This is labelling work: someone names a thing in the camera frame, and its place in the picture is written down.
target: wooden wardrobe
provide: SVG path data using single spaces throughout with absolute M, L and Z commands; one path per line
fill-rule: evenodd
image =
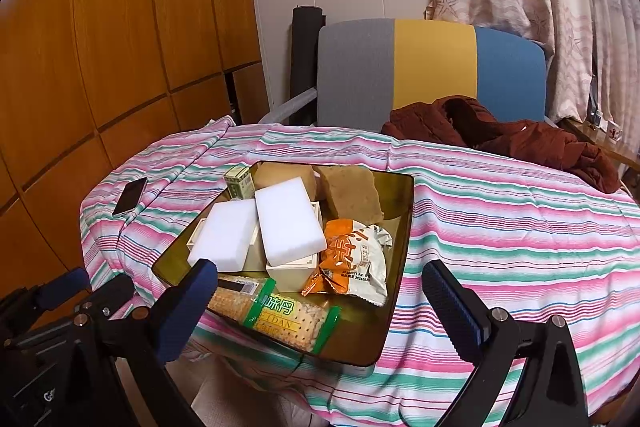
M 232 109 L 269 110 L 253 0 L 1 0 L 0 296 L 83 266 L 85 195 Z

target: tablecloth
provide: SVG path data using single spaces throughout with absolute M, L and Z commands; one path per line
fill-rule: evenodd
M 420 288 L 434 255 L 489 307 L 568 322 L 589 411 L 622 390 L 640 365 L 640 209 L 577 177 L 474 150 L 371 132 L 256 124 L 229 117 L 168 136 L 115 169 L 81 205 L 82 249 L 94 288 L 125 272 L 152 304 L 164 286 L 151 265 L 224 188 L 233 165 L 259 160 L 360 164 L 414 177 L 406 266 L 382 356 L 370 377 L 317 371 L 207 312 L 200 347 L 226 357 L 252 385 L 311 407 L 333 425 L 432 426 L 470 374 Z M 140 204 L 112 217 L 120 192 L 149 181 Z M 485 425 L 498 425 L 522 361 L 514 362 Z

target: black phone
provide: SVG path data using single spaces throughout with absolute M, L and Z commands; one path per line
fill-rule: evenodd
M 113 209 L 112 216 L 119 216 L 120 214 L 133 210 L 140 201 L 140 196 L 142 196 L 145 187 L 146 178 L 140 178 L 127 183 L 118 199 L 118 203 L 116 203 L 116 208 Z

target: screw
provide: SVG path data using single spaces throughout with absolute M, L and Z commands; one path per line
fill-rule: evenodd
M 551 317 L 551 322 L 553 322 L 553 324 L 558 328 L 564 328 L 566 326 L 566 320 L 564 320 L 560 315 L 554 315 Z
M 504 322 L 509 318 L 507 310 L 503 310 L 502 308 L 494 308 L 491 310 L 491 315 L 498 322 Z
M 74 324 L 76 326 L 84 326 L 89 321 L 89 317 L 87 317 L 84 313 L 76 315 L 74 318 Z
M 131 312 L 131 316 L 137 321 L 146 319 L 148 315 L 149 315 L 149 308 L 147 308 L 146 306 L 140 306 L 139 308 L 136 308 Z

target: white sponge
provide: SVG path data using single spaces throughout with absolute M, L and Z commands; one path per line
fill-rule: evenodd
M 326 240 L 301 178 L 255 191 L 262 243 L 271 266 L 322 251 Z
M 214 204 L 187 263 L 209 259 L 220 272 L 241 271 L 257 221 L 255 200 Z

